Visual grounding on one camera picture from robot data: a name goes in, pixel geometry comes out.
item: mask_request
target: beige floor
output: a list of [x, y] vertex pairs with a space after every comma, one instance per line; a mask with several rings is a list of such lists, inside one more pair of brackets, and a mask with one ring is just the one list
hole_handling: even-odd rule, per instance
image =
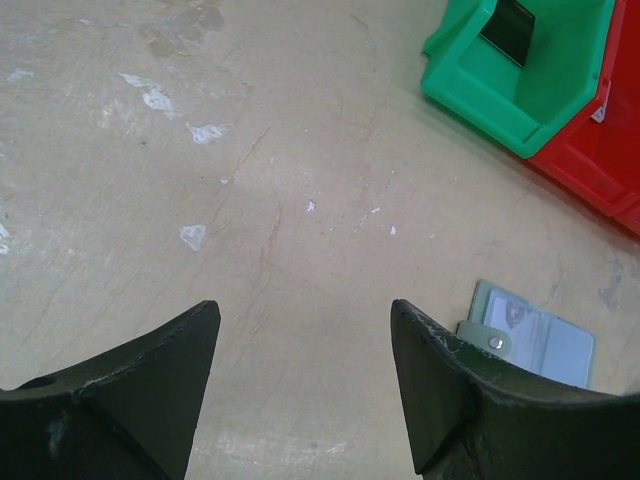
[[409, 479], [391, 301], [453, 328], [482, 277], [634, 388], [640, 247], [424, 101], [445, 4], [3, 1], [2, 387], [215, 299], [190, 480]]

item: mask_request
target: green bin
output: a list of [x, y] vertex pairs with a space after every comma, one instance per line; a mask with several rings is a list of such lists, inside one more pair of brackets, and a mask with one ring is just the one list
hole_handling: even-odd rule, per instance
[[422, 90], [529, 158], [595, 96], [615, 0], [519, 0], [536, 18], [524, 67], [480, 36], [497, 1], [449, 1]]

